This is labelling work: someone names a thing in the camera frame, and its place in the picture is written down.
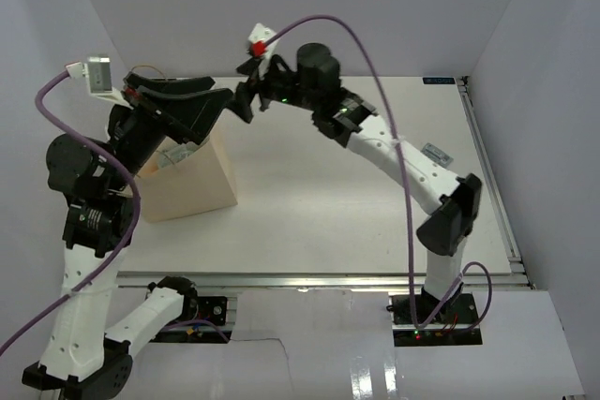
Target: beige box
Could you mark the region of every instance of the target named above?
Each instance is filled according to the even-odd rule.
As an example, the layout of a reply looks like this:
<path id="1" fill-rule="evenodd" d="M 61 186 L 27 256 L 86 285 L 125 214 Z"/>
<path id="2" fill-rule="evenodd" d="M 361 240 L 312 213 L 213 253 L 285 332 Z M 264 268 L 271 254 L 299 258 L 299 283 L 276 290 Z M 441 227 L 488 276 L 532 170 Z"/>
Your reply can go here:
<path id="1" fill-rule="evenodd" d="M 174 147 L 167 138 L 158 150 Z M 159 152 L 154 152 L 138 172 L 136 182 L 142 195 L 142 217 L 160 222 L 196 215 L 237 204 L 232 162 L 215 127 L 208 140 L 191 156 L 158 168 Z"/>

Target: black label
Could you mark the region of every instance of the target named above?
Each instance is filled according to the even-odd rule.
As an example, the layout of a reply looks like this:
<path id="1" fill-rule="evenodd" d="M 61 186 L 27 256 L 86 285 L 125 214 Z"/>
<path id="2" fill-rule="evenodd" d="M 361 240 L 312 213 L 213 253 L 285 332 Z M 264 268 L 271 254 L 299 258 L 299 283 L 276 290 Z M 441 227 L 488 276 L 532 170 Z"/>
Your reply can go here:
<path id="1" fill-rule="evenodd" d="M 455 84 L 452 77 L 423 77 L 423 84 Z"/>

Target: robotic arm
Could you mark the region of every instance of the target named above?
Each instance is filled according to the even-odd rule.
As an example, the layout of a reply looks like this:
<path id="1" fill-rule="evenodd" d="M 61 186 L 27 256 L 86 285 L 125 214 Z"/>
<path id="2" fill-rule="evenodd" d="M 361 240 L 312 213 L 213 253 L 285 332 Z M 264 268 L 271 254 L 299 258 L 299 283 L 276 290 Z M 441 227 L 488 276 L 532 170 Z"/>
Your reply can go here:
<path id="1" fill-rule="evenodd" d="M 108 58 L 69 65 L 71 78 L 85 77 L 92 96 L 111 101 L 107 142 L 97 142 L 132 173 L 142 167 L 162 140 L 202 143 L 224 109 L 250 123 L 258 96 L 261 110 L 271 101 L 312 111 L 318 130 L 364 157 L 399 185 L 399 161 L 387 123 L 358 94 L 342 87 L 339 62 L 323 44 L 302 46 L 295 71 L 261 43 L 274 32 L 257 24 L 250 36 L 250 59 L 237 70 L 247 76 L 235 93 L 211 89 L 211 78 L 154 81 L 129 73 L 125 89 L 112 87 Z M 412 196 L 429 215 L 417 230 L 427 248 L 427 278 L 419 313 L 428 315 L 459 275 L 462 248 L 477 217 L 481 182 L 459 178 L 434 164 L 408 142 L 401 143 Z M 126 182 L 112 168 L 69 135 L 52 142 L 47 153 L 49 187 L 65 195 L 68 206 L 63 234 L 68 293 L 104 261 L 131 220 Z M 119 254 L 93 284 L 60 306 L 51 340 L 40 361 L 27 367 L 22 382 L 38 390 L 62 389 L 66 399 L 114 398 L 127 381 L 133 358 L 165 325 L 197 317 L 197 293 L 191 282 L 166 277 L 146 301 L 105 331 Z M 459 295 L 459 288 L 448 300 Z"/>

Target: white wall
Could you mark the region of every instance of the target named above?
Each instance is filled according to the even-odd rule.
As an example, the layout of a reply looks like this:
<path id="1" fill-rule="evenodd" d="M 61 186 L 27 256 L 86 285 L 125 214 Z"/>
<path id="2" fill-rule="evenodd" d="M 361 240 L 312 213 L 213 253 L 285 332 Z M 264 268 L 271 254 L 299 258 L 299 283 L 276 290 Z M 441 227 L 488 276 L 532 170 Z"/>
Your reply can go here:
<path id="1" fill-rule="evenodd" d="M 173 75 L 233 75 L 256 22 L 274 29 L 308 14 L 344 18 L 383 75 L 470 74 L 510 0 L 91 0 L 124 61 Z M 365 75 L 354 44 L 337 26 L 312 24 L 277 48 L 293 58 L 325 42 L 346 75 Z"/>
<path id="2" fill-rule="evenodd" d="M 472 75 L 526 269 L 549 289 L 592 399 L 600 398 L 599 30 L 600 0 L 512 0 Z"/>
<path id="3" fill-rule="evenodd" d="M 0 0 L 0 7 L 0 341 L 4 342 L 57 298 L 62 278 L 66 204 L 46 186 L 45 166 L 48 144 L 59 132 L 37 113 L 34 95 L 63 70 L 64 63 L 90 52 L 108 52 L 116 77 L 124 75 L 124 67 L 89 0 Z M 98 136 L 102 126 L 98 116 L 104 117 L 107 109 L 90 101 L 77 86 L 48 96 L 52 111 Z M 0 359 L 3 400 L 38 398 L 38 393 L 21 386 L 21 372 L 39 358 L 51 324 L 46 319 Z"/>

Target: white tabletop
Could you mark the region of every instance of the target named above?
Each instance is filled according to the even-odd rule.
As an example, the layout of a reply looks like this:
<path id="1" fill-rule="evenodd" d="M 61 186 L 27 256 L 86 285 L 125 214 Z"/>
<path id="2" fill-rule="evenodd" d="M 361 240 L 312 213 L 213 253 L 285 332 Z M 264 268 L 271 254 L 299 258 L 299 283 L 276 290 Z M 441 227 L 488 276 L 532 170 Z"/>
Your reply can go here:
<path id="1" fill-rule="evenodd" d="M 455 85 L 383 78 L 399 131 L 417 148 L 431 142 L 454 158 L 457 174 L 483 170 Z M 234 88 L 236 78 L 217 79 Z M 371 78 L 344 85 L 383 112 Z M 219 119 L 234 164 L 239 204 L 202 215 L 138 226 L 124 272 L 246 274 L 405 274 L 402 189 L 366 160 L 321 135 L 308 111 L 253 105 L 244 124 Z M 426 218 L 413 202 L 415 226 Z M 415 240 L 415 269 L 426 250 Z M 480 214 L 465 250 L 496 274 L 510 273 L 504 241 L 484 186 Z"/>

